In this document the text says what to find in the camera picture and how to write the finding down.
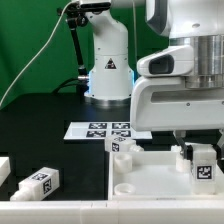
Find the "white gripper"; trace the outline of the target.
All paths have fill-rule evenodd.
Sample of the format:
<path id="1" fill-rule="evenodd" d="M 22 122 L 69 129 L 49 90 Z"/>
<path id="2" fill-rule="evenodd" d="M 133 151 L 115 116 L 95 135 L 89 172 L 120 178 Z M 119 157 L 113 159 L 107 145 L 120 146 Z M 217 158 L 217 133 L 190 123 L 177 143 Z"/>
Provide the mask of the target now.
<path id="1" fill-rule="evenodd" d="M 193 148 L 185 131 L 221 129 L 216 144 L 224 160 L 224 88 L 186 89 L 181 77 L 139 78 L 133 88 L 130 123 L 136 131 L 174 131 L 184 165 L 190 165 Z"/>

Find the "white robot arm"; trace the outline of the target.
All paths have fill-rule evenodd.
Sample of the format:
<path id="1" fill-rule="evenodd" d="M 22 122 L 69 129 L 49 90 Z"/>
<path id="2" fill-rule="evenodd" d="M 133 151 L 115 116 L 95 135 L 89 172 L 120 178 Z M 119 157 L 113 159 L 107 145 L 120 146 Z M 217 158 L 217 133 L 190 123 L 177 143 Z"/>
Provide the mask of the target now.
<path id="1" fill-rule="evenodd" d="M 152 30 L 168 47 L 127 59 L 128 31 L 112 8 L 145 7 L 146 26 L 136 48 L 146 47 Z M 128 101 L 136 131 L 187 131 L 224 128 L 224 0 L 80 0 L 93 27 L 94 66 L 91 102 Z"/>

